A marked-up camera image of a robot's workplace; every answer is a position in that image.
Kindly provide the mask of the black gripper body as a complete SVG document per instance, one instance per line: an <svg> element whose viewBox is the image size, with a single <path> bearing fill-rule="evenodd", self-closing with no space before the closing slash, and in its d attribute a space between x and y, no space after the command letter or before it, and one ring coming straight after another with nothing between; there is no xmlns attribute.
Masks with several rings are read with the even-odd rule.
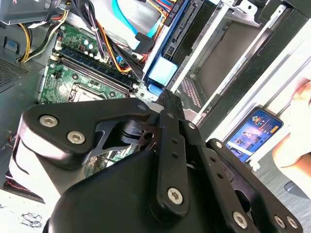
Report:
<svg viewBox="0 0 311 233"><path fill-rule="evenodd" d="M57 202L45 226L47 233L232 233L203 175L187 167L190 211L163 222L152 213L149 199L156 156L129 156L73 185Z"/></svg>

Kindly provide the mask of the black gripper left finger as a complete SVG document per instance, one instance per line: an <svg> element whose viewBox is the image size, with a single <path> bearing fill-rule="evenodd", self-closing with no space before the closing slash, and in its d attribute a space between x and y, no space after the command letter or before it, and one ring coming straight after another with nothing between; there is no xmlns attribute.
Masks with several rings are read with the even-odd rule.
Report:
<svg viewBox="0 0 311 233"><path fill-rule="evenodd" d="M164 90L152 107L137 98L35 105L18 127L18 182L55 205L87 159L139 145L156 153L150 203L162 218L190 208L181 99Z"/></svg>

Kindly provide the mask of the person's hand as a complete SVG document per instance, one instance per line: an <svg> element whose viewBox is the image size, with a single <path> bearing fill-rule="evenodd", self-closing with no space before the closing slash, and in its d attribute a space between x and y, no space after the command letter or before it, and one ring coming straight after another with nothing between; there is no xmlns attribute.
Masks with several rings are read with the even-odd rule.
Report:
<svg viewBox="0 0 311 233"><path fill-rule="evenodd" d="M291 107L295 109L309 108L311 104L311 82L303 84L292 97Z"/></svg>
<svg viewBox="0 0 311 233"><path fill-rule="evenodd" d="M289 133L274 147L272 156L278 168L289 167L310 151L310 138L301 133Z"/></svg>

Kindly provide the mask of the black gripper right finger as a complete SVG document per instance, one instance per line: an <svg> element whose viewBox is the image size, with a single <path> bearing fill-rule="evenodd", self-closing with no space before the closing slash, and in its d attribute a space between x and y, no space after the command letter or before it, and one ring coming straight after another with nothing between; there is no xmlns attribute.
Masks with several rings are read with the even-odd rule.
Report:
<svg viewBox="0 0 311 233"><path fill-rule="evenodd" d="M198 128L185 119L181 99L172 94L172 105L182 125L189 162L204 176L209 218L217 233L301 233L298 219L277 197L217 139L205 142Z"/></svg>

